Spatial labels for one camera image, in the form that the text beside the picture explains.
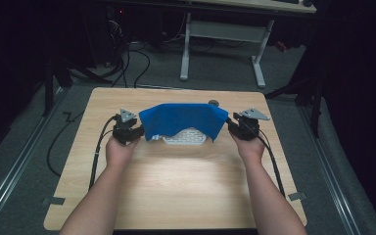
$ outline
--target white table leg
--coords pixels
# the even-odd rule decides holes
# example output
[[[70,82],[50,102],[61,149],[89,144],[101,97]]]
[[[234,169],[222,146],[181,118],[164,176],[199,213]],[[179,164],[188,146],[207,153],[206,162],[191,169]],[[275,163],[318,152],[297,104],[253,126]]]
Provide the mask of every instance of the white table leg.
[[[186,29],[185,29],[185,47],[184,47],[184,54],[182,55],[181,76],[180,76],[181,80],[188,80],[190,34],[191,34],[191,13],[188,13]]]
[[[263,55],[264,48],[267,44],[268,37],[270,36],[271,29],[273,28],[273,24],[274,24],[274,20],[271,20],[268,22],[267,27],[264,31],[263,39],[258,49],[258,54],[256,56],[252,56],[253,68],[255,69],[256,80],[258,81],[259,88],[265,87],[264,77],[263,77],[263,74],[261,72],[261,67],[260,67],[260,60]]]

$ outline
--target forearm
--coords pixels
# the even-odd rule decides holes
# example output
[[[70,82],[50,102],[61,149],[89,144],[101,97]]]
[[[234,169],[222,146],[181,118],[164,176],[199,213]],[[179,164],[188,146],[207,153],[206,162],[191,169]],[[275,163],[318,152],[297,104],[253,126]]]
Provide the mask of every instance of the forearm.
[[[106,168],[64,224],[61,234],[112,234],[121,172]]]
[[[258,234],[306,234],[298,215],[264,167],[258,161],[245,165]]]

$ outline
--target blue fabric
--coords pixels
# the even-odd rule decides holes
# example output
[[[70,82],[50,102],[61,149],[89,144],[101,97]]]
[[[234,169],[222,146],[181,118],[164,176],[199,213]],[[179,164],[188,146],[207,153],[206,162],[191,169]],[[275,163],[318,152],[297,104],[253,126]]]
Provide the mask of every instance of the blue fabric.
[[[154,135],[174,136],[194,127],[212,139],[218,135],[228,113],[209,104],[161,104],[139,113],[147,141]]]

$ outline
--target gray floor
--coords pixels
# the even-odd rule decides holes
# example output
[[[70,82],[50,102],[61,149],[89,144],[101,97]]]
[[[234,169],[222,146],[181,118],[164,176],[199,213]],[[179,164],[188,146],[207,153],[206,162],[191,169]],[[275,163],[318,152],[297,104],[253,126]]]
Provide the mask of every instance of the gray floor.
[[[132,48],[137,49],[141,46],[141,44],[133,44]],[[268,93],[288,83],[298,60],[305,51],[305,48],[296,48],[281,53],[276,48],[266,48],[261,67],[267,86],[265,89],[258,89],[250,62],[250,56],[256,48],[254,44],[236,48],[217,44],[207,53],[201,53],[197,51],[208,49],[208,45],[194,45],[195,51],[191,53],[190,77],[188,81],[182,82],[178,78],[182,53],[179,44],[167,44],[162,50],[147,45],[141,52],[149,55],[151,64],[138,81],[138,85],[146,88],[149,85]],[[144,56],[130,53],[130,64],[126,72],[128,86],[133,85],[135,77],[146,65],[147,59]],[[69,91],[62,93],[66,94],[65,99],[54,111],[31,153],[23,174],[0,211],[0,234],[57,233],[47,231],[43,227],[48,205],[43,205],[42,202],[54,194],[58,183],[58,177],[52,174],[46,165],[47,152],[57,133],[66,124],[66,115],[63,112],[72,112],[75,116],[83,111],[92,89],[96,86],[101,85],[77,79]],[[123,86],[121,80],[117,87]],[[303,200],[308,220],[306,229],[309,234],[348,234],[325,180],[312,137],[306,129],[302,109],[295,106],[293,98],[293,95],[282,95],[269,100],[268,105],[297,188],[307,195]],[[0,185],[22,151],[28,136],[40,122],[43,100],[44,92],[40,89],[29,106],[14,121],[10,133],[0,145]],[[325,104],[322,109],[319,140],[352,209],[359,229],[354,234],[376,234],[376,213],[345,158]],[[66,128],[51,152],[51,162],[58,172],[62,171],[78,126],[79,119]]]

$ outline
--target hand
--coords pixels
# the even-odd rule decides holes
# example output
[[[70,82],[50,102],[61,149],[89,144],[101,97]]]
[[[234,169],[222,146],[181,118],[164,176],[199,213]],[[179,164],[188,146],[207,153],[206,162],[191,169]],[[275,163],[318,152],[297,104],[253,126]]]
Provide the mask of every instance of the hand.
[[[111,136],[106,144],[106,161],[107,167],[114,168],[115,170],[124,170],[133,155],[133,150],[139,143],[140,138],[132,141],[128,145],[122,145]]]
[[[254,138],[252,140],[241,140],[234,134],[230,132],[231,137],[237,144],[239,155],[242,158],[244,164],[249,161],[258,161],[261,164],[261,157],[264,152],[264,144],[258,139]]]

